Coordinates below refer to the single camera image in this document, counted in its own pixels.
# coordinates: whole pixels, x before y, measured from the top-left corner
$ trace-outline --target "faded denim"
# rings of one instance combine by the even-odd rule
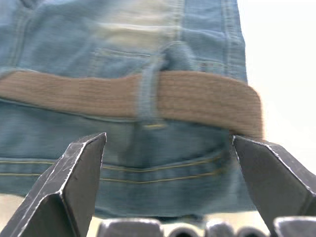
[[[0,0],[0,78],[20,70],[72,78],[143,75],[137,119],[1,99],[0,193],[24,196],[70,142],[106,132],[96,216],[255,209],[227,154],[229,132],[161,119],[155,103],[159,71],[246,83],[244,50],[237,0]]]

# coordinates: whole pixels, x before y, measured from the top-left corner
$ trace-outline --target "denim fabric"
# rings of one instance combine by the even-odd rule
[[[237,0],[0,0],[0,32],[0,78],[20,70],[71,78],[143,75],[137,119],[1,99],[0,193],[24,196],[70,142],[105,131],[97,216],[253,210],[228,155],[229,132],[161,119],[155,102],[159,71],[247,82]]]

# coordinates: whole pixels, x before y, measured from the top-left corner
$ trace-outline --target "yellow stitching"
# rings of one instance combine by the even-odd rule
[[[8,164],[54,164],[54,162],[41,162],[41,161],[0,161],[0,163]]]
[[[15,173],[0,173],[2,176],[40,176],[41,174],[15,174]]]
[[[189,164],[172,165],[172,166],[160,167],[160,168],[149,169],[149,170],[113,168],[113,167],[106,167],[106,166],[103,166],[102,168],[103,169],[110,169],[110,170],[126,171],[126,172],[143,173],[143,172],[153,172],[153,171],[162,170],[162,169],[171,169],[171,168],[186,167],[186,166],[192,166],[192,165],[198,165],[198,164],[212,163],[212,162],[218,160],[220,157],[221,157],[221,155],[219,155],[213,159],[210,159],[210,160],[196,161],[196,162],[189,163]]]
[[[150,184],[150,183],[158,183],[158,182],[166,182],[166,181],[174,181],[174,180],[183,180],[183,179],[196,179],[196,178],[200,178],[203,176],[216,175],[216,174],[219,174],[221,172],[223,172],[223,170],[218,169],[214,172],[198,174],[198,175],[193,175],[193,176],[178,177],[178,178],[173,178],[173,179],[158,179],[158,180],[143,181],[143,182],[137,182],[137,181],[131,181],[131,180],[119,180],[119,179],[103,179],[103,178],[101,178],[100,180],[110,181],[110,182],[130,183],[130,184]]]

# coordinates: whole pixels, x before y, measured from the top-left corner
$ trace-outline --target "metal tool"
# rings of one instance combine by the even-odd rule
[[[79,139],[36,181],[0,237],[84,237],[94,213],[105,133]],[[316,236],[316,176],[278,144],[233,136],[231,156],[240,164],[249,194],[271,237]],[[177,229],[171,237],[194,237]],[[233,237],[226,222],[209,222],[205,237]],[[254,228],[237,236],[263,237]],[[105,220],[98,237],[162,237],[153,219]]]

